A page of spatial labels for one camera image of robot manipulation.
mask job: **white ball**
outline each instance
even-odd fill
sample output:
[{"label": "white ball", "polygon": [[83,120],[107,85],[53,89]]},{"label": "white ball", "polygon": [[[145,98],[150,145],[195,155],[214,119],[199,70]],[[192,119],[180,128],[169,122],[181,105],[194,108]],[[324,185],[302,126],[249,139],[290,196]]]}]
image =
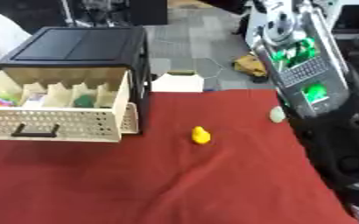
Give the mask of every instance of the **white ball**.
[{"label": "white ball", "polygon": [[281,107],[277,106],[271,110],[270,119],[274,123],[281,123],[285,120],[285,112]]}]

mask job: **yellow object on floor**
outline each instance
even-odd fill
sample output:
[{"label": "yellow object on floor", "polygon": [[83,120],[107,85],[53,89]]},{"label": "yellow object on floor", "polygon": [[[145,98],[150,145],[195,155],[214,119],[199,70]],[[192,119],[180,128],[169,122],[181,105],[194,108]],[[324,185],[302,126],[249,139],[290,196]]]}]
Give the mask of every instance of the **yellow object on floor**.
[{"label": "yellow object on floor", "polygon": [[211,141],[211,134],[209,134],[201,126],[197,126],[192,130],[192,139],[197,144],[207,144]]},{"label": "yellow object on floor", "polygon": [[251,53],[235,60],[234,69],[238,72],[244,72],[256,77],[267,75],[263,64]]}]

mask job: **red cloth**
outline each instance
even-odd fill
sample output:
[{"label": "red cloth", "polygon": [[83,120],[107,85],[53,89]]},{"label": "red cloth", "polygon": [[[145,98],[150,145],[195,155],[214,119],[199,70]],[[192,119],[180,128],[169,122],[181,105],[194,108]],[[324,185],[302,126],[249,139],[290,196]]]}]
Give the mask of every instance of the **red cloth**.
[{"label": "red cloth", "polygon": [[[0,141],[0,224],[353,224],[266,90],[154,94],[143,136]],[[212,133],[191,142],[192,127]]]}]

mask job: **green item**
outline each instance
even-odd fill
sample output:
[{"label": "green item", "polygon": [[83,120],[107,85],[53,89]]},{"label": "green item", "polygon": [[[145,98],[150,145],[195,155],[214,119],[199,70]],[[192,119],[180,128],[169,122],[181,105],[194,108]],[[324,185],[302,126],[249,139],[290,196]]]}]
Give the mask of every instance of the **green item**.
[{"label": "green item", "polygon": [[279,63],[284,61],[287,67],[294,67],[304,61],[314,58],[316,48],[314,38],[304,38],[287,49],[282,49],[272,54],[272,59]]},{"label": "green item", "polygon": [[327,88],[321,83],[317,82],[310,85],[309,87],[306,87],[303,93],[305,94],[308,102],[314,103],[327,97]]},{"label": "green item", "polygon": [[76,108],[91,109],[94,107],[94,97],[89,94],[83,94],[76,100],[74,100],[74,106]]}]

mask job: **storage drawer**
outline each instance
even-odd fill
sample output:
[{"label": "storage drawer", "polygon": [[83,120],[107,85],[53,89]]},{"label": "storage drawer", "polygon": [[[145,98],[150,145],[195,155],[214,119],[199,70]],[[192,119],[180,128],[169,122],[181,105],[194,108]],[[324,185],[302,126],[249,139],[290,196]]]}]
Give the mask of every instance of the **storage drawer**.
[{"label": "storage drawer", "polygon": [[[129,78],[130,71],[118,67],[5,68],[0,95],[20,100],[16,107],[0,107],[0,139],[118,142],[123,133],[138,133]],[[26,107],[31,92],[26,87],[37,83],[47,91],[45,100],[42,106]],[[96,94],[94,108],[74,107],[81,85]]]}]

